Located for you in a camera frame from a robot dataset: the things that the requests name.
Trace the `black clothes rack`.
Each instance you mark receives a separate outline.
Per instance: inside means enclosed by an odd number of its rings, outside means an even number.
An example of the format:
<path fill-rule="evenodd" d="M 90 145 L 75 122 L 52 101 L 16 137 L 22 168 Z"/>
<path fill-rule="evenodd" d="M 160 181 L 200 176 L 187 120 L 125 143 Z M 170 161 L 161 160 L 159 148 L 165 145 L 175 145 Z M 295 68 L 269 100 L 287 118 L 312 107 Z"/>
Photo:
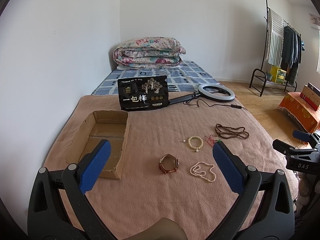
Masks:
<path fill-rule="evenodd" d="M 262 96 L 271 89 L 297 90 L 297 76 L 305 50 L 302 36 L 278 13 L 266 5 L 266 34 L 263 60 L 252 72 L 249 87 Z"/>

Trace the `red strap wristwatch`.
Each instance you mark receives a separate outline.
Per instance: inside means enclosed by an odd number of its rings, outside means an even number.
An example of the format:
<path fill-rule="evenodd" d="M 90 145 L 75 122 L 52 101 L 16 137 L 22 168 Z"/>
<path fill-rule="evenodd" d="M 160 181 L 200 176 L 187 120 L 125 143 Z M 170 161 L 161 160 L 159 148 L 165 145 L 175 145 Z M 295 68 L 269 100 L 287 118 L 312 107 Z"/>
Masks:
<path fill-rule="evenodd" d="M 178 171 L 179 161 L 175 156 L 166 154 L 160 158 L 158 166 L 164 174 L 170 174 Z"/>

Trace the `orange covered furniture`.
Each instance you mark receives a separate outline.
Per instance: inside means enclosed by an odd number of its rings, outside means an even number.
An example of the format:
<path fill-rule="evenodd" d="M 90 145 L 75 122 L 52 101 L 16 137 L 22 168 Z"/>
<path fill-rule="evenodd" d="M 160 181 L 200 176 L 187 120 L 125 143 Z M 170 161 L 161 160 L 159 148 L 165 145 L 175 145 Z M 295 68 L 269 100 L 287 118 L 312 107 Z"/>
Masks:
<path fill-rule="evenodd" d="M 279 108 L 286 109 L 305 131 L 313 133 L 319 130 L 319 109 L 314 110 L 300 97 L 300 92 L 287 93 L 280 102 Z"/>

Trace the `folded floral quilt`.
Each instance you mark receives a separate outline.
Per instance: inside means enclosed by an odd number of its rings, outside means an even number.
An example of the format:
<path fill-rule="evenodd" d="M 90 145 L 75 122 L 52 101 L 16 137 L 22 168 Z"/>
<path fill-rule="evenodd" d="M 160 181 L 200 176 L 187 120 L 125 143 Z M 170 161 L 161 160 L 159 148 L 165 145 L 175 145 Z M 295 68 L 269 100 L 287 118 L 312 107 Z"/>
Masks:
<path fill-rule="evenodd" d="M 185 48 L 173 37 L 145 37 L 123 42 L 113 52 L 113 60 L 131 69 L 171 68 L 183 62 Z"/>

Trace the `open cardboard box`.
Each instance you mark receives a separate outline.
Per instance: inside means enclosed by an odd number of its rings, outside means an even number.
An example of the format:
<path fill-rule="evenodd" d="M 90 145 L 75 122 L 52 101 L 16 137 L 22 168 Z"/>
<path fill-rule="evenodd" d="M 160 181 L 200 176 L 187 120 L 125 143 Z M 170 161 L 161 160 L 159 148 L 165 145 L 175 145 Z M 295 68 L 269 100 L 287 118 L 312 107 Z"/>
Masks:
<path fill-rule="evenodd" d="M 101 140 L 111 144 L 111 155 L 100 176 L 120 180 L 129 132 L 126 111 L 94 111 L 82 122 L 66 154 L 66 163 L 79 163 Z"/>

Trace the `black snack bag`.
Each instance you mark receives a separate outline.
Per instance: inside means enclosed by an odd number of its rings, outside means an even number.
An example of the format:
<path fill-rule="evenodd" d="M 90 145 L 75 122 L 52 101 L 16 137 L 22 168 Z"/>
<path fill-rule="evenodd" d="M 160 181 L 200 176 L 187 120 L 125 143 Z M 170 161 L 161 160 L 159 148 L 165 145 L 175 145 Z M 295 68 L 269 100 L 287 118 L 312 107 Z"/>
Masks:
<path fill-rule="evenodd" d="M 148 111 L 169 105 L 166 75 L 119 79 L 117 85 L 123 111 Z"/>

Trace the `pink brown blanket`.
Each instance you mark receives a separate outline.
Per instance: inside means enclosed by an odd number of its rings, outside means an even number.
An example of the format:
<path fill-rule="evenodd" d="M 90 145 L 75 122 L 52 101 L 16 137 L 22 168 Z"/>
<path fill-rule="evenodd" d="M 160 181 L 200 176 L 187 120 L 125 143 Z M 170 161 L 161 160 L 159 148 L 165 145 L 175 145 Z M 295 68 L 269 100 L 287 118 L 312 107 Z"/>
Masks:
<path fill-rule="evenodd" d="M 247 139 L 227 139 L 225 145 L 259 171 L 284 169 L 285 158 L 249 111 L 216 106 L 204 100 L 153 111 L 129 113 L 123 172 L 120 180 L 100 178 L 86 196 L 106 226 L 119 238 L 135 235 L 159 219 L 175 221 L 189 239 L 205 239 L 236 200 L 208 144 L 194 152 L 188 137 L 206 139 L 216 124 L 244 127 Z M 166 154 L 179 161 L 177 172 L 158 166 Z"/>

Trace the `box on orange furniture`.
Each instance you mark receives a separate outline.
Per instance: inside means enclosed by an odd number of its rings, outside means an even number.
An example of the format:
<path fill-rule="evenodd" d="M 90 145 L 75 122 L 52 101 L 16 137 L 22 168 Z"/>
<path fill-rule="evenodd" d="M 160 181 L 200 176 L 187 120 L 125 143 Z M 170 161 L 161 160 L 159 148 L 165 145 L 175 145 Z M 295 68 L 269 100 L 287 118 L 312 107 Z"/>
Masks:
<path fill-rule="evenodd" d="M 320 105 L 320 91 L 319 89 L 312 85 L 311 83 L 308 83 L 307 85 L 304 85 L 302 92 L 300 93 L 300 97 L 306 101 L 314 110 L 319 109 Z"/>

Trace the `yellow crate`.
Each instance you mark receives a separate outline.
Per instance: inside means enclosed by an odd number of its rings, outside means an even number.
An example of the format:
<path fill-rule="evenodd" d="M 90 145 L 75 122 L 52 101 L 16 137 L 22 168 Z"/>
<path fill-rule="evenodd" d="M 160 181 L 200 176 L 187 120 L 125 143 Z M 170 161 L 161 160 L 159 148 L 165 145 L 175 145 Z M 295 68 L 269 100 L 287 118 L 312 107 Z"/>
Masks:
<path fill-rule="evenodd" d="M 270 69 L 270 74 L 272 75 L 271 81 L 283 85 L 285 82 L 286 71 L 278 66 L 272 66 Z"/>

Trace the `dark hanging clothes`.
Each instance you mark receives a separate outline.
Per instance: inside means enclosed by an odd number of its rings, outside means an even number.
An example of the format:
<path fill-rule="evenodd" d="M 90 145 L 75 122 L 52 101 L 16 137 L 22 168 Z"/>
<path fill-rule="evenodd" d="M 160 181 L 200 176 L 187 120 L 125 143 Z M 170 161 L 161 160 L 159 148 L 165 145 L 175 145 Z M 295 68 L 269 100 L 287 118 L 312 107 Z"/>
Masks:
<path fill-rule="evenodd" d="M 298 75 L 298 68 L 302 61 L 301 36 L 290 26 L 284 27 L 284 40 L 281 69 L 286 72 L 285 80 L 294 85 Z"/>

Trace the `striped hanging cloth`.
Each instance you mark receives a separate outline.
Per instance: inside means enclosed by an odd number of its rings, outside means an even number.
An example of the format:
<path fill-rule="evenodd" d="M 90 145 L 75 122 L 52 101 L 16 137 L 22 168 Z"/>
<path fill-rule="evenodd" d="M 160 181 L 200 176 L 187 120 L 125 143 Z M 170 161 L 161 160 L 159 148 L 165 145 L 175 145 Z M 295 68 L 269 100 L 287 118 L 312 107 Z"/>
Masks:
<path fill-rule="evenodd" d="M 268 9 L 267 16 L 265 61 L 270 65 L 280 67 L 284 43 L 284 20 L 272 9 Z"/>

